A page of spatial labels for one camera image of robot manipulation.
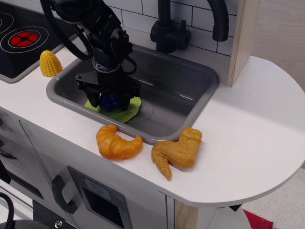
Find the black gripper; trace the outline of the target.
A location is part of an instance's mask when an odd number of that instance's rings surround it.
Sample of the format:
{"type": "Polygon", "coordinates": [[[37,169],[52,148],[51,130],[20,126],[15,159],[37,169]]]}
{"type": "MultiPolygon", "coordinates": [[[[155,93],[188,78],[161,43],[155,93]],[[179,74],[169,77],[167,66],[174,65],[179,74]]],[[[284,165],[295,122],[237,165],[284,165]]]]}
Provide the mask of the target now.
{"type": "Polygon", "coordinates": [[[128,76],[119,66],[110,72],[93,70],[79,73],[75,76],[78,81],[78,88],[86,93],[86,96],[93,107],[98,107],[100,94],[120,95],[120,108],[126,111],[130,104],[130,97],[139,97],[141,83],[128,76]]]}

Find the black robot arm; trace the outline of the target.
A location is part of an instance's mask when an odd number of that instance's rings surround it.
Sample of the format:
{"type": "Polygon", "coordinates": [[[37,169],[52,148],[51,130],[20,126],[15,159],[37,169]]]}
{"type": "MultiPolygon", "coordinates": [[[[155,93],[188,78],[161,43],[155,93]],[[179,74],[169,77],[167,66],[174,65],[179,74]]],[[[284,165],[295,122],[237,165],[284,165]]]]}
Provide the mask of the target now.
{"type": "Polygon", "coordinates": [[[130,100],[140,95],[141,83],[132,78],[136,71],[126,72],[124,60],[133,66],[129,57],[133,44],[121,27],[121,22],[102,0],[42,0],[41,6],[54,33],[76,57],[92,60],[94,70],[75,76],[78,88],[86,93],[93,107],[107,111],[128,109],[130,100]],[[80,51],[57,24],[53,12],[71,24],[87,52],[80,51]]]}

